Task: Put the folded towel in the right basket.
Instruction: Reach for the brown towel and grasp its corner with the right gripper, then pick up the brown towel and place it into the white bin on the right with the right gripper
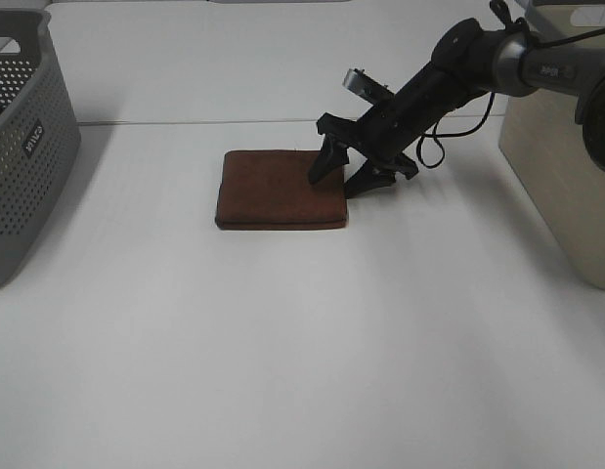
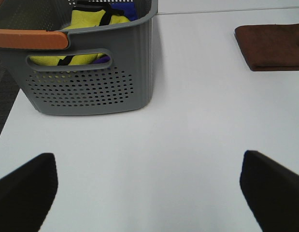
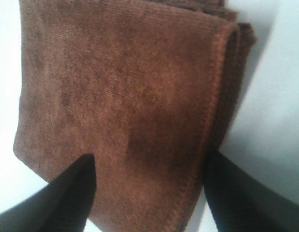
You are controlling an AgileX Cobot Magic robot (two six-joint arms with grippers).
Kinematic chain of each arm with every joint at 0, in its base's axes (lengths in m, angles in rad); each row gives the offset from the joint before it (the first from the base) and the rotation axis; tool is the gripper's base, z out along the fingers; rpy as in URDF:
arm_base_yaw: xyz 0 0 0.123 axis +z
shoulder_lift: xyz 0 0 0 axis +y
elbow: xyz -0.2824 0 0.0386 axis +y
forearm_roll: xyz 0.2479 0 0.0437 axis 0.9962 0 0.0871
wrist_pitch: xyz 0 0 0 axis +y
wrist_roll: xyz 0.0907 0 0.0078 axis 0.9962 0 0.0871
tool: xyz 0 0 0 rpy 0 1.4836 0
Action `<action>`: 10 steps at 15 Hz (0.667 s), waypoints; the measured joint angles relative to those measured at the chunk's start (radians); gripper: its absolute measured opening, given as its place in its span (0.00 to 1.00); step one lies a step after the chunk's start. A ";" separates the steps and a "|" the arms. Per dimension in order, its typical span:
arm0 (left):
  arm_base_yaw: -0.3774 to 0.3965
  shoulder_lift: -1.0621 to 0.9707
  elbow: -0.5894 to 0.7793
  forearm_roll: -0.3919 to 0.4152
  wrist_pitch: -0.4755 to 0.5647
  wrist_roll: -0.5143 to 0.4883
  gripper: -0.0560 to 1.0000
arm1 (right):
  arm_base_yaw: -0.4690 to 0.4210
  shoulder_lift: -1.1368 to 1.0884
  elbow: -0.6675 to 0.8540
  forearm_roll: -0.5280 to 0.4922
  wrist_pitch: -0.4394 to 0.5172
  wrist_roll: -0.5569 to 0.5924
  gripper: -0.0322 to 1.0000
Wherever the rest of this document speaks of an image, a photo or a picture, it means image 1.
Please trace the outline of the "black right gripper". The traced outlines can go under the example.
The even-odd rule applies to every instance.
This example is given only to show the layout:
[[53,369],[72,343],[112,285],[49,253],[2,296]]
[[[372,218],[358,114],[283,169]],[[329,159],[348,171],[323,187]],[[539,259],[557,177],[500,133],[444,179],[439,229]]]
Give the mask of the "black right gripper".
[[367,161],[344,185],[347,199],[391,187],[395,173],[414,177],[418,168],[404,150],[449,112],[471,100],[471,89],[454,73],[426,64],[390,100],[371,105],[358,119],[325,113],[317,121],[323,144],[308,181],[314,185],[349,163],[352,148]]

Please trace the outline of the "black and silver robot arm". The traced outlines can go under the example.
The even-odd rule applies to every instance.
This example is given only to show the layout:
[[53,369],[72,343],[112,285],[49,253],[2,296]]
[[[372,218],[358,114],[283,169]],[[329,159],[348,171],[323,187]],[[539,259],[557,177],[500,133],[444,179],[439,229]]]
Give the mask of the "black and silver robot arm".
[[318,120],[324,141],[309,182],[348,164],[348,149],[366,161],[346,182],[346,197],[391,186],[398,173],[411,179],[423,160],[410,159],[405,149],[427,138],[443,139],[438,124],[448,113],[484,95],[519,98],[539,89],[576,98],[584,147],[605,172],[605,48],[579,45],[598,34],[544,42],[522,19],[500,30],[485,30],[467,19],[440,39],[430,61],[396,93],[358,69],[349,70],[345,87],[371,107],[356,120],[329,113]]

